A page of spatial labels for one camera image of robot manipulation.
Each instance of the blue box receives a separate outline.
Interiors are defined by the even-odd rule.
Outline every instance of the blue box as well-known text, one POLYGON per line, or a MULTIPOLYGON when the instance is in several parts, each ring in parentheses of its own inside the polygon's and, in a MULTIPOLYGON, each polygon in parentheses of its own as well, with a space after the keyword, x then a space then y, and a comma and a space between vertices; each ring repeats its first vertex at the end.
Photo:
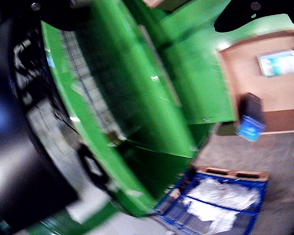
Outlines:
POLYGON ((265 128, 266 125, 263 123, 249 116, 243 115, 241 118, 241 126, 236 134, 248 141, 256 142, 260 138, 260 134, 265 130, 265 128))

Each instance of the concrete floor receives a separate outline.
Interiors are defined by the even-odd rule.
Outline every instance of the concrete floor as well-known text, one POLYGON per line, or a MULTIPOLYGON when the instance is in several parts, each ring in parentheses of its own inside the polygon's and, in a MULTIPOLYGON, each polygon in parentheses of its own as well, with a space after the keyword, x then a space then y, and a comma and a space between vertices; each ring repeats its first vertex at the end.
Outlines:
POLYGON ((251 143, 239 136, 212 134, 196 165, 269 171, 268 190, 252 235, 294 231, 294 133, 262 135, 251 143))

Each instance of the cardboard box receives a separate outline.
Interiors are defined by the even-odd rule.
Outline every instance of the cardboard box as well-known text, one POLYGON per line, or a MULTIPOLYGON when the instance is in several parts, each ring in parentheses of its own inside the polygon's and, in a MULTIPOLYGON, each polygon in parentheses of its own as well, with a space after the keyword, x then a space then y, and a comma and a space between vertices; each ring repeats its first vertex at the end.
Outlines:
POLYGON ((150 8, 160 8, 166 11, 174 11, 188 1, 190 0, 143 0, 150 8))
POLYGON ((294 31, 258 36, 220 52, 221 67, 236 110, 246 93, 261 98, 265 132, 294 131, 294 73, 264 77, 257 55, 289 49, 294 49, 294 31))

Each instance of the white container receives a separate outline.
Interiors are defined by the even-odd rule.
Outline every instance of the white container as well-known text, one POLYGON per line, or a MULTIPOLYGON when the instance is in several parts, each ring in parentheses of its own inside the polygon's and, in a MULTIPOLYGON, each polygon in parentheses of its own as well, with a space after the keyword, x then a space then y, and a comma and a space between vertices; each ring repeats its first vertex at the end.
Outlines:
POLYGON ((258 55, 262 75, 274 77, 294 73, 294 50, 258 55))

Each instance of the screw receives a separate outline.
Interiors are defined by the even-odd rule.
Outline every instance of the screw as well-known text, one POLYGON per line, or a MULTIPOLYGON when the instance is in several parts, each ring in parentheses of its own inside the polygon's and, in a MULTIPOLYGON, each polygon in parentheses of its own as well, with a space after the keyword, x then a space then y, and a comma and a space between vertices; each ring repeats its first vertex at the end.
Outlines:
POLYGON ((261 8, 261 5, 259 2, 252 2, 251 5, 250 5, 251 9, 253 9, 254 11, 259 11, 260 8, 261 8))
POLYGON ((40 7, 41 7, 41 5, 40 5, 39 3, 37 3, 37 2, 34 2, 34 3, 30 6, 30 8, 31 8, 33 11, 39 11, 39 10, 40 10, 40 7))

